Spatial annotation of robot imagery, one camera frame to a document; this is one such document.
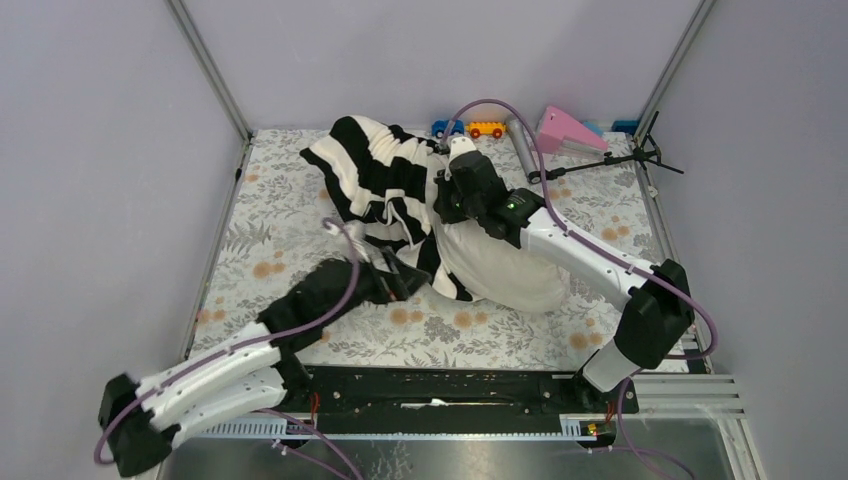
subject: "yellow toy car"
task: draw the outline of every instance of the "yellow toy car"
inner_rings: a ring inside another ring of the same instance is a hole
[[[466,130],[471,134],[471,138],[480,138],[480,135],[501,138],[506,131],[506,125],[501,122],[471,122]]]

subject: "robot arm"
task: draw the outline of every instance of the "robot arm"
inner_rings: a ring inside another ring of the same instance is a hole
[[[656,368],[692,325],[695,317],[688,305],[634,273],[637,269],[653,271],[688,295],[683,267],[672,260],[656,266],[635,258],[557,213],[558,220],[568,227],[566,233],[551,217],[542,197],[523,188],[508,190],[491,160],[470,139],[451,140],[449,167],[439,172],[436,183],[439,192],[434,208],[444,223],[474,219],[490,236],[537,253],[577,275],[622,312],[613,340],[575,377],[586,396],[611,391],[639,369]]]
[[[324,325],[364,302],[406,300],[428,282],[429,274],[403,264],[390,251],[383,257],[389,271],[361,262],[353,295]],[[287,337],[273,334],[307,325],[328,312],[343,297],[353,272],[350,261],[324,260],[218,346],[138,382],[126,374],[110,380],[99,415],[104,430],[141,400],[107,437],[121,476],[154,467],[210,426],[261,408],[301,402],[309,395],[309,375],[294,354],[320,339],[324,325]]]

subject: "pink object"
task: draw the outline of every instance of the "pink object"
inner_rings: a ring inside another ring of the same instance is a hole
[[[548,106],[536,129],[536,143],[542,153],[554,153],[565,144],[568,148],[603,153],[607,142],[562,110]]]

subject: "black and white striped cloth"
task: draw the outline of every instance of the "black and white striped cloth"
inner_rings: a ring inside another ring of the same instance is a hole
[[[434,179],[447,159],[435,146],[397,125],[347,116],[300,155],[324,174],[342,220],[365,225],[368,243],[388,246],[403,262],[428,272],[440,294],[474,301],[480,297],[450,272],[437,247]]]

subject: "gray wall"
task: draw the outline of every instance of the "gray wall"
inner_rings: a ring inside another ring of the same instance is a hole
[[[410,126],[497,97],[638,118],[698,0],[188,0],[253,127]],[[480,107],[477,118],[503,118]]]
[[[656,137],[660,195],[771,479],[845,478],[848,4],[718,2]]]
[[[0,2],[0,65],[0,477],[115,478],[103,386],[178,358],[240,142],[163,1]]]

